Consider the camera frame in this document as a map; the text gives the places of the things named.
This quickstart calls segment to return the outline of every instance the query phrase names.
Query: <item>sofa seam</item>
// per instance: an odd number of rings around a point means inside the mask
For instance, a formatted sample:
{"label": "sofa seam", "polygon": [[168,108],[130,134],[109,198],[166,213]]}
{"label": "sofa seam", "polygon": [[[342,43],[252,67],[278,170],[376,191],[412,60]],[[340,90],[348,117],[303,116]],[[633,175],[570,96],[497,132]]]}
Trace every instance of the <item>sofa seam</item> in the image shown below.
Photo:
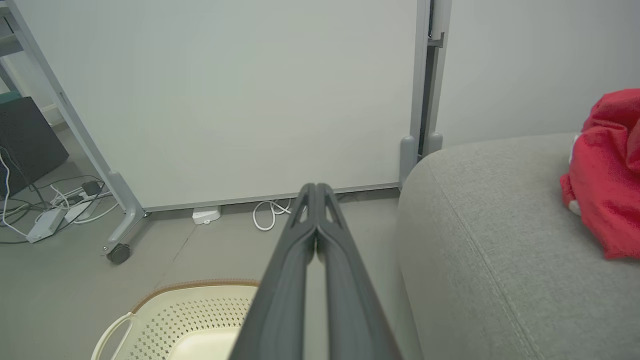
{"label": "sofa seam", "polygon": [[[496,274],[496,271],[491,266],[491,263],[489,262],[489,260],[486,258],[486,255],[484,254],[482,246],[480,246],[478,241],[475,239],[475,236],[469,230],[469,226],[464,221],[464,219],[462,219],[462,217],[458,213],[458,210],[453,206],[453,203],[449,199],[449,196],[444,192],[444,188],[442,186],[442,183],[440,182],[440,180],[438,180],[438,177],[436,176],[435,172],[431,168],[431,164],[428,163],[428,160],[425,161],[425,162],[426,162],[425,165],[429,169],[429,172],[433,176],[433,179],[436,181],[436,183],[440,187],[440,191],[442,192],[442,195],[444,196],[445,200],[447,201],[447,204],[449,205],[449,207],[451,208],[453,213],[456,215],[456,218],[458,219],[458,222],[464,228],[464,230],[465,230],[465,232],[466,232],[466,234],[468,236],[468,238],[466,239],[467,243],[469,244],[469,246],[472,249],[476,250],[477,254],[482,259],[484,267],[485,267],[485,270],[482,271],[482,273],[489,280],[489,283],[491,284],[491,289],[493,291],[493,294],[498,298],[498,301],[500,302],[500,306],[502,308],[502,311],[507,316],[507,319],[509,320],[509,323],[511,324],[512,328],[515,330],[516,335],[518,336],[518,340],[520,341],[520,344],[523,346],[523,348],[524,348],[524,350],[525,350],[525,352],[527,354],[527,357],[531,358],[531,354],[529,353],[529,348],[531,348],[531,351],[533,351],[533,353],[534,353],[533,355],[534,355],[535,358],[538,357],[537,355],[540,355],[540,357],[542,357],[542,359],[545,359],[545,356],[540,352],[540,348],[536,344],[536,342],[535,342],[535,340],[533,338],[533,335],[531,335],[531,332],[529,332],[529,330],[527,329],[526,323],[524,322],[523,319],[521,319],[522,315],[520,315],[520,313],[515,309],[515,306],[513,305],[513,299],[509,296],[509,294],[507,293],[506,289],[504,288],[504,283],[502,282],[500,277]],[[525,342],[523,341],[523,339],[522,339],[523,336],[525,337],[525,340],[526,340],[526,342],[527,342],[527,344],[529,346],[527,346],[525,344]]]}

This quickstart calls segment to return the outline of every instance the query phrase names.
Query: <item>gray metal frame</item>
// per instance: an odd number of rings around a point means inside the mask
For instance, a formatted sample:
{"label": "gray metal frame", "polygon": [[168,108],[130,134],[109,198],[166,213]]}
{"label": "gray metal frame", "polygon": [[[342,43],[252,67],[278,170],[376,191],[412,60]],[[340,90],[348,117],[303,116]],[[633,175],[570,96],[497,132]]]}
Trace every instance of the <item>gray metal frame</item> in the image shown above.
{"label": "gray metal frame", "polygon": [[435,132],[436,122],[435,117],[438,112],[438,101],[440,98],[440,87],[442,86],[442,69],[443,66],[438,66],[440,59],[444,57],[441,55],[441,50],[445,44],[445,33],[440,33],[438,40],[430,40],[429,46],[431,49],[427,52],[426,59],[426,78],[428,83],[424,84],[425,94],[424,98],[427,99],[427,103],[423,103],[422,112],[422,134],[420,140],[422,141],[419,146],[418,156],[423,158],[432,152],[442,149],[442,135]]}
{"label": "gray metal frame", "polygon": [[[5,16],[10,14],[9,8],[0,7],[0,57],[22,51],[22,46],[18,42],[18,38],[13,33]],[[18,91],[18,87],[13,83],[13,79],[9,76],[4,65],[0,63],[0,79],[4,82],[9,91]]]}
{"label": "gray metal frame", "polygon": [[[52,98],[56,105],[60,109],[60,112],[64,116],[69,128],[73,132],[74,136],[78,139],[81,147],[87,153],[91,163],[96,168],[100,176],[109,187],[120,206],[125,210],[126,216],[122,220],[122,223],[114,230],[113,234],[107,240],[107,244],[102,248],[103,254],[108,254],[114,247],[119,244],[126,234],[142,219],[146,211],[164,211],[173,209],[187,209],[187,208],[199,208],[204,206],[216,206],[233,204],[238,202],[252,202],[266,199],[283,199],[296,196],[295,193],[270,195],[263,197],[251,197],[243,199],[230,199],[221,201],[209,201],[199,202],[192,204],[178,204],[175,206],[159,206],[148,209],[143,209],[137,198],[124,181],[122,176],[111,169],[107,164],[100,151],[98,150],[95,142],[87,132],[77,112],[72,106],[69,99],[65,95],[64,89],[60,85],[57,77],[53,73],[49,63],[45,59],[42,51],[38,47],[33,34],[31,34],[29,28],[24,21],[24,18],[20,14],[19,9],[15,4],[15,0],[6,0],[11,14],[7,15],[7,19],[15,32],[15,36],[20,45],[26,52],[30,60],[35,64],[39,64],[40,70],[49,82],[49,89]],[[415,139],[420,136],[420,126],[422,123],[422,103],[424,99],[424,79],[425,79],[425,63],[427,46],[432,45],[429,42],[429,0],[418,0],[417,2],[417,21],[416,21],[416,39],[415,39],[415,59],[414,59],[414,73],[413,73],[413,97],[412,97],[412,112],[410,119],[410,133],[409,136],[401,140],[401,163],[402,166],[398,183],[376,184],[366,186],[356,186],[351,188],[338,188],[336,192],[354,192],[364,190],[377,190],[383,188],[393,188],[401,186],[403,179],[413,168],[413,165],[418,158],[418,148]]]}
{"label": "gray metal frame", "polygon": [[118,245],[127,233],[138,223],[138,221],[144,217],[145,211],[133,195],[129,186],[127,186],[127,183],[122,179],[122,176],[111,170],[107,161],[95,145],[95,142],[91,139],[89,132],[87,132],[84,124],[80,120],[80,117],[76,113],[76,110],[67,99],[60,82],[58,82],[53,70],[51,70],[49,63],[47,63],[42,51],[38,47],[33,35],[24,22],[24,18],[22,18],[20,11],[18,11],[18,8],[15,5],[15,0],[7,0],[6,4],[11,10],[11,14],[7,15],[6,18],[9,21],[9,25],[12,27],[17,40],[20,42],[20,45],[27,54],[27,57],[32,60],[34,64],[39,64],[40,70],[44,73],[44,76],[50,85],[48,91],[67,121],[71,132],[73,132],[74,136],[77,138],[80,146],[89,157],[89,160],[91,160],[91,163],[98,171],[98,174],[100,174],[107,187],[111,190],[115,199],[126,212],[126,216],[122,220],[122,223],[113,231],[107,240],[107,244],[102,248],[102,253],[106,255],[111,252],[111,250],[113,250],[113,248]]}

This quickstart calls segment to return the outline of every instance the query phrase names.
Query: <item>caster wheel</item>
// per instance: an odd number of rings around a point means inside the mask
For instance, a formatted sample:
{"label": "caster wheel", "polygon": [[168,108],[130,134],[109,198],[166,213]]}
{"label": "caster wheel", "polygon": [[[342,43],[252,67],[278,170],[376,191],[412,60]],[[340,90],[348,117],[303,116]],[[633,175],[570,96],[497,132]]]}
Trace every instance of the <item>caster wheel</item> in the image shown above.
{"label": "caster wheel", "polygon": [[131,248],[127,244],[118,244],[107,254],[107,259],[114,264],[122,264],[131,255]]}

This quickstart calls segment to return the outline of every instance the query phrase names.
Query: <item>whiteboard stand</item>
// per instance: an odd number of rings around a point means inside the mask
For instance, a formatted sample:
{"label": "whiteboard stand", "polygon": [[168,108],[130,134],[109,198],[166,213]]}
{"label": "whiteboard stand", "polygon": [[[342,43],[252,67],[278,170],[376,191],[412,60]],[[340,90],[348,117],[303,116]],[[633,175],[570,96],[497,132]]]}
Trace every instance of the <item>whiteboard stand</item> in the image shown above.
{"label": "whiteboard stand", "polygon": [[[106,255],[108,259],[114,263],[121,263],[129,257],[129,246],[121,243],[125,236],[146,217],[151,211],[164,211],[171,209],[199,208],[204,206],[215,206],[234,204],[238,202],[252,202],[270,199],[283,199],[286,197],[295,197],[297,193],[290,194],[272,194],[266,196],[230,199],[223,201],[198,202],[191,204],[177,204],[174,206],[161,206],[143,208],[131,188],[127,185],[123,177],[112,170],[107,164],[104,156],[98,150],[95,142],[89,135],[86,127],[81,121],[79,115],[65,95],[64,89],[60,85],[58,78],[54,74],[51,66],[45,59],[42,50],[39,48],[36,40],[29,30],[26,21],[20,14],[15,4],[15,0],[6,0],[11,14],[6,18],[15,32],[20,45],[25,50],[27,57],[34,63],[37,71],[42,71],[42,76],[48,80],[49,95],[60,109],[64,119],[74,136],[77,138],[81,147],[87,153],[91,163],[97,172],[103,178],[107,187],[111,190],[115,199],[121,208],[125,211],[126,216],[122,223],[113,231],[107,239],[106,244],[101,247],[102,255]],[[349,188],[337,188],[336,193],[355,192],[364,190],[377,190],[383,188],[400,187],[408,176],[409,172],[418,160],[418,147],[416,139],[420,136],[420,126],[422,123],[422,104],[424,99],[424,81],[426,72],[427,46],[442,46],[441,43],[433,42],[428,37],[429,22],[429,3],[428,0],[417,0],[417,23],[415,33],[415,56],[413,68],[413,93],[411,103],[411,119],[410,134],[402,139],[398,139],[400,151],[400,172],[397,183],[372,184],[367,186],[352,186]]]}
{"label": "whiteboard stand", "polygon": [[121,244],[120,242],[143,217],[146,217],[147,213],[142,208],[135,195],[133,195],[133,192],[122,176],[118,172],[112,171],[109,168],[109,165],[100,151],[98,151],[95,142],[91,139],[89,132],[87,132],[82,121],[80,121],[80,118],[73,106],[71,106],[65,98],[65,93],[62,90],[60,83],[56,79],[56,76],[53,74],[53,71],[45,60],[44,55],[38,48],[33,36],[25,25],[24,19],[22,19],[20,13],[17,11],[15,3],[13,1],[8,1],[7,3],[12,13],[7,15],[6,18],[10,23],[15,36],[18,38],[18,41],[27,54],[27,57],[34,63],[34,65],[39,65],[39,70],[43,72],[42,75],[48,80],[48,84],[50,85],[48,86],[49,95],[54,99],[56,105],[58,105],[58,108],[67,121],[69,128],[91,160],[95,169],[98,171],[98,174],[100,174],[100,177],[111,190],[111,193],[118,201],[120,207],[125,211],[126,215],[124,219],[107,239],[107,244],[101,248],[102,254],[109,256],[110,261],[114,263],[122,263],[129,257],[130,250],[128,245]]}
{"label": "whiteboard stand", "polygon": [[443,64],[438,65],[438,60],[444,59],[444,50],[442,50],[443,54],[440,54],[440,50],[444,47],[444,44],[444,31],[440,33],[440,38],[438,40],[429,40],[429,46],[432,47],[433,50],[427,54],[426,60],[427,72],[429,74],[426,79],[429,79],[429,84],[425,84],[425,86],[429,87],[429,93],[426,94],[426,100],[428,103],[425,106],[426,110],[423,114],[421,125],[422,134],[424,134],[420,139],[423,143],[421,147],[422,151],[418,156],[421,158],[442,149],[442,134],[435,132],[435,114],[438,112],[437,106],[440,98],[439,89],[442,87],[442,72],[444,68]]}

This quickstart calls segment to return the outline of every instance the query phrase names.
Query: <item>gray floor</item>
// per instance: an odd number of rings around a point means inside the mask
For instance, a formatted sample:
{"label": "gray floor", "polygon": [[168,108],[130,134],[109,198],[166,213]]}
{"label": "gray floor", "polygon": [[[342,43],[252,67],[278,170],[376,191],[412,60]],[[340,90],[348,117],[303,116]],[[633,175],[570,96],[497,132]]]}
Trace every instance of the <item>gray floor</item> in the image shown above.
{"label": "gray floor", "polygon": [[[37,184],[97,175],[71,132],[58,135],[70,159]],[[69,191],[84,181],[65,181],[58,187]],[[394,252],[398,195],[397,190],[362,192],[340,202],[404,358],[422,359]],[[43,196],[51,200],[54,192],[43,189]],[[29,190],[16,198],[37,201]],[[95,214],[113,204],[113,199],[105,199]],[[111,264],[100,251],[123,217],[119,208],[35,244],[0,245],[0,358],[88,359],[106,327],[159,286],[199,279],[260,279],[286,215],[277,218],[273,230],[262,232],[253,226],[254,206],[225,206],[219,220],[198,226],[190,209],[154,213],[131,236],[132,256],[121,265]],[[262,224],[271,220],[267,209],[259,213]],[[15,226],[28,232],[35,216]],[[24,238],[2,228],[0,239]],[[328,358],[323,270],[317,259],[308,270],[307,359]]]}

